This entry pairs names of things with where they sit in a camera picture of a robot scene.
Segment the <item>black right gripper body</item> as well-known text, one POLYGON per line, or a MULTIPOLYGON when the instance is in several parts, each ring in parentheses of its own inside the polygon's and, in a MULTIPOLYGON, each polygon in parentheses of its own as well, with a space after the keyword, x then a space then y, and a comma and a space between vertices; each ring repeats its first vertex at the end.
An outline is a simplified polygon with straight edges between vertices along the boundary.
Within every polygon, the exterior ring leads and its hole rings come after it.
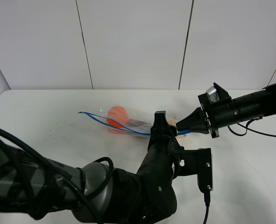
POLYGON ((234 119, 232 99, 228 93, 219 94, 219 100, 211 102, 206 93, 198 96, 202 110, 206 115, 208 130, 212 138, 219 137, 219 129, 230 125, 234 119))

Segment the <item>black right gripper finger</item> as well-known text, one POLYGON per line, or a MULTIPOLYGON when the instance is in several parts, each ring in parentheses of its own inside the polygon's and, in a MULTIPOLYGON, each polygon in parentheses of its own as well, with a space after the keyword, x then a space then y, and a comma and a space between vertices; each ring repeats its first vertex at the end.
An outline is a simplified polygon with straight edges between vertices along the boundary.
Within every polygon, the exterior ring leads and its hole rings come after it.
POLYGON ((190 133, 209 134, 209 130, 206 127, 189 127, 190 133))
POLYGON ((196 108, 189 116, 176 123, 177 130, 204 130, 205 119, 200 107, 196 108))

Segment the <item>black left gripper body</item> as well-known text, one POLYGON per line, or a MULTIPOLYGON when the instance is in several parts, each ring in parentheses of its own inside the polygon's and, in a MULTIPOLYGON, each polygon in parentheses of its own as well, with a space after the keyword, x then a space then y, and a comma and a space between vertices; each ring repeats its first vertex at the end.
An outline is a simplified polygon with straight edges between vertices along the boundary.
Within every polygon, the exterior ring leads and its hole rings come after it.
POLYGON ((172 181, 177 161, 172 150, 180 149, 174 134, 152 135, 149 139, 147 153, 136 177, 140 181, 172 181))

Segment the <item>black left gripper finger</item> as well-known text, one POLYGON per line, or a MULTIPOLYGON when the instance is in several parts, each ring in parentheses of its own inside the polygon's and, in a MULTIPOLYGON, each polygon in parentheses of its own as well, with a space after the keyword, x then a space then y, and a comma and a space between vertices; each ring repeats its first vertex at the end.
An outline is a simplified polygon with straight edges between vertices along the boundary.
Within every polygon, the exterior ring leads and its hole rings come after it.
POLYGON ((176 140, 177 137, 177 129, 174 125, 169 125, 170 133, 169 136, 173 139, 176 140))
POLYGON ((153 126, 150 129, 150 136, 163 136, 168 128, 169 124, 166 120, 166 111, 156 111, 154 114, 153 126))

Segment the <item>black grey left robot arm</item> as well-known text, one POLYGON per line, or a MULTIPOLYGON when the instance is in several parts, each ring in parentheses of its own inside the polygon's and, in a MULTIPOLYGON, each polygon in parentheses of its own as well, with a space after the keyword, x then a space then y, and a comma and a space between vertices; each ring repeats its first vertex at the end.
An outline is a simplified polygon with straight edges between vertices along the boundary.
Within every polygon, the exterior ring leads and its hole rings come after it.
POLYGON ((82 223, 154 224, 173 215, 178 175, 176 128, 156 112, 147 154, 136 173, 102 157, 83 168, 47 159, 0 129, 0 212, 35 220, 71 210, 82 223))

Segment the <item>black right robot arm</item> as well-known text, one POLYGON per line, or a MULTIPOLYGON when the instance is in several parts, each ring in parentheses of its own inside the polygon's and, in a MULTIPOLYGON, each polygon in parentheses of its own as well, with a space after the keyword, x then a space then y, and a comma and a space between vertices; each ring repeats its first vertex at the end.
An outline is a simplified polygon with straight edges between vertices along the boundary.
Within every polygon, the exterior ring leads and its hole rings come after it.
POLYGON ((198 99, 201 106, 176 123, 179 132, 189 130, 217 138, 220 128, 276 115, 276 83, 238 98, 231 98, 225 89, 214 83, 198 99))

